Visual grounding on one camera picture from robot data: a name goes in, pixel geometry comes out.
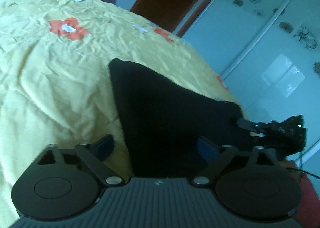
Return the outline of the person's hand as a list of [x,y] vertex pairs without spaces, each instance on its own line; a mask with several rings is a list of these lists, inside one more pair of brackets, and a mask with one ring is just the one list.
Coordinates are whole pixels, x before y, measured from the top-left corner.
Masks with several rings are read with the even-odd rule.
[[319,227],[320,224],[320,205],[319,196],[317,195],[313,184],[308,178],[307,174],[301,172],[294,161],[280,161],[281,166],[288,170],[292,177],[299,183],[302,189],[302,200],[295,214],[295,220],[302,225],[302,227],[314,228]]

